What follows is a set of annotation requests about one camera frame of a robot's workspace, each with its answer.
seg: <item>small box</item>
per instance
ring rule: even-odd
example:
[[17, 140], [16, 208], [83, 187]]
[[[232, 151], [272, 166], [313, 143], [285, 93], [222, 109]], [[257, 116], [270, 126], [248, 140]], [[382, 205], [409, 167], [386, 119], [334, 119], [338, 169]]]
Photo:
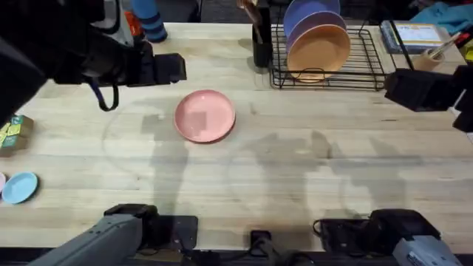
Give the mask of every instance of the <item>small box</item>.
[[19, 149], [25, 149], [27, 147], [27, 139], [19, 135], [6, 136], [1, 144], [0, 156], [6, 157], [11, 156], [15, 151]]
[[22, 137], [29, 137], [33, 131], [33, 119], [24, 115], [14, 115], [10, 120], [8, 136], [19, 134]]
[[0, 156], [8, 157], [16, 150], [27, 147], [33, 131], [33, 120], [24, 115], [14, 115], [0, 130]]

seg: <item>gray robot arm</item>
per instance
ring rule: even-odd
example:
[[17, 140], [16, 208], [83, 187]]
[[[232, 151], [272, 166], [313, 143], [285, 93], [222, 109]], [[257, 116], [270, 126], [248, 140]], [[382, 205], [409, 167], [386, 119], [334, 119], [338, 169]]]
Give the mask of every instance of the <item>gray robot arm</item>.
[[433, 236], [401, 239], [392, 255], [400, 266], [461, 266], [445, 242]]
[[136, 253], [142, 235], [141, 219], [131, 214], [105, 216], [89, 230], [28, 265], [116, 265]]

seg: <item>blue plate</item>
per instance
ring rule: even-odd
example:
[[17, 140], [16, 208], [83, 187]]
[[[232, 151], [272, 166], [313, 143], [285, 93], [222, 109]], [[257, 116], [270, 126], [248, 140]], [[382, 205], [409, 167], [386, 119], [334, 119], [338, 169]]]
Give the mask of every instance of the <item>blue plate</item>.
[[294, 0], [290, 3], [283, 18], [284, 34], [289, 37], [294, 27], [304, 18], [321, 11], [340, 14], [338, 0]]
[[31, 172], [14, 174], [3, 187], [1, 198], [10, 204], [27, 200], [38, 187], [38, 177]]

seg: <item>blue cup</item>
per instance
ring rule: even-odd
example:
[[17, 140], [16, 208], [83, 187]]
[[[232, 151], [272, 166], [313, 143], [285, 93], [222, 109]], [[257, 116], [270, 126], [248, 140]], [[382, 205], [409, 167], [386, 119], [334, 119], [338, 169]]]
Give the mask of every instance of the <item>blue cup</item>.
[[132, 0], [132, 9], [140, 20], [148, 41], [161, 42], [168, 38], [156, 0]]

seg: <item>orange plate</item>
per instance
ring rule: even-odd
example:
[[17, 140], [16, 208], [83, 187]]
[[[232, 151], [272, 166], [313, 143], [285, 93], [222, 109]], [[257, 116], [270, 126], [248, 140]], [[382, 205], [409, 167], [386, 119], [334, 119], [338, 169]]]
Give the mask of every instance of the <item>orange plate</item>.
[[[350, 37], [343, 28], [325, 24], [302, 33], [290, 48], [287, 67], [290, 71], [337, 71], [350, 55]], [[291, 73], [301, 82], [318, 82], [330, 74]]]

